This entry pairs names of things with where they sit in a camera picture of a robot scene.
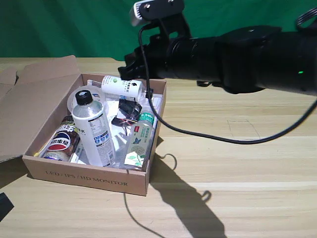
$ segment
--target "open cardboard box flap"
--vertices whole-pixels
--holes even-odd
[[[19,75],[15,84],[16,69],[0,74],[0,162],[25,154],[53,112],[66,114],[60,102],[71,88],[82,85],[75,56],[28,65]]]

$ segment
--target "white bottle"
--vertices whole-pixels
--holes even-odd
[[[88,90],[77,92],[75,97],[78,105],[72,116],[89,163],[103,167],[111,165],[115,149],[103,104],[94,101]]]
[[[106,97],[135,102],[139,102],[140,98],[146,95],[145,87],[141,81],[127,81],[111,75],[104,77],[101,90],[106,94]]]
[[[151,108],[143,108],[139,121],[131,128],[121,169],[145,171],[152,147],[154,114]]]

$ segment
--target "cardboard box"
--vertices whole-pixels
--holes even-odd
[[[160,122],[157,123],[150,161],[145,172],[73,164],[33,157],[69,114],[67,99],[87,80],[104,75],[80,73],[74,56],[26,66],[16,81],[16,70],[0,74],[0,162],[22,156],[35,179],[132,193],[145,196]],[[154,93],[166,98],[166,81],[151,80]]]

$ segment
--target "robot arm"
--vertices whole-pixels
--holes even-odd
[[[317,8],[298,18],[296,32],[261,25],[207,38],[191,36],[183,9],[183,0],[145,0],[130,11],[134,26],[148,23],[160,31],[144,45],[150,78],[192,79],[233,94],[270,88],[317,95],[317,19],[301,27]],[[122,79],[146,77],[140,47],[125,62],[118,68]]]

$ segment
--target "green backdrop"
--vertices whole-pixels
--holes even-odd
[[[134,0],[0,0],[0,57],[112,57],[137,47],[129,22]],[[317,0],[185,0],[195,37],[250,25],[294,30],[300,14]]]

